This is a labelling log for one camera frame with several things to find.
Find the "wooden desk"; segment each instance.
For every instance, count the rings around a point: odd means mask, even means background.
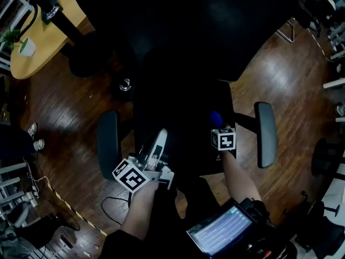
[[[59,0],[64,8],[63,13],[78,26],[85,18],[84,12],[79,8],[76,0]],[[25,21],[25,28],[31,21],[33,12]],[[21,56],[19,48],[15,48],[11,54],[11,73],[16,79],[26,79],[38,72],[60,49],[67,43],[68,37],[61,32],[52,22],[46,25],[41,19],[41,9],[38,7],[38,15],[34,24],[22,37],[30,37],[36,44],[36,51],[31,57]]]

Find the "display screen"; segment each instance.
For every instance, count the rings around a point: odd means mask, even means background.
[[[199,224],[193,227],[188,234],[204,253],[212,256],[233,242],[251,224],[252,221],[247,216],[236,206],[232,206],[206,226]]]

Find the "forearm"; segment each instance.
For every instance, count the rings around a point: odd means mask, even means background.
[[[141,193],[134,194],[127,216],[120,229],[144,240],[150,225],[154,197],[154,191],[147,192],[145,195]]]
[[[235,157],[228,151],[220,152],[229,195],[237,202],[245,198],[261,200],[252,179],[241,169]]]

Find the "green plant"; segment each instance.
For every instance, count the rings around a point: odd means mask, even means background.
[[[23,50],[24,50],[24,48],[25,48],[25,46],[26,46],[28,40],[29,40],[29,39],[26,38],[26,39],[24,40],[24,42],[22,42],[22,45],[20,46],[20,52],[23,52]]]
[[[20,30],[9,30],[5,33],[5,35],[1,39],[1,43],[5,43],[5,46],[13,50],[16,42],[22,43],[20,40],[17,41],[17,37],[19,36],[19,34],[20,34]]]

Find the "hardwood floor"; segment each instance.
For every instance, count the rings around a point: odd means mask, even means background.
[[[86,24],[82,30],[90,29]],[[295,43],[289,44],[273,35],[242,77],[231,84],[237,112],[254,116],[256,101],[271,103],[274,108],[279,139],[276,163],[268,169],[259,169],[256,136],[239,126],[237,158],[258,186],[275,224],[281,222],[285,208],[290,209],[301,201],[302,190],[312,199],[320,196],[323,179],[313,178],[310,170],[313,148],[321,137],[337,130],[335,106],[322,89],[322,84],[330,80],[329,74],[328,63],[314,40],[296,25]],[[96,126],[102,112],[118,110],[121,120],[125,120],[132,116],[133,107],[131,103],[112,99],[110,82],[105,72],[89,78],[74,77],[67,58],[57,54],[36,75],[14,83],[18,116],[12,120],[22,129],[33,122],[39,124],[38,137],[44,138],[46,146],[39,153],[36,165],[63,199],[106,233],[117,230],[119,225],[103,214],[101,201],[106,196],[126,199],[128,193],[101,175],[96,154]],[[133,134],[122,142],[122,150],[124,156],[134,151]],[[206,178],[218,202],[223,204],[229,198],[224,175]],[[43,195],[63,207],[47,187]],[[37,212],[41,216],[59,211],[43,197],[38,203]],[[187,203],[181,193],[176,204],[183,216]],[[107,200],[105,209],[122,222],[128,207],[123,201]],[[86,251],[96,258],[105,237],[75,218],[81,225],[81,230],[75,234],[75,247],[59,254],[63,258],[85,257],[83,252]],[[56,249],[61,233],[59,230],[52,242]]]

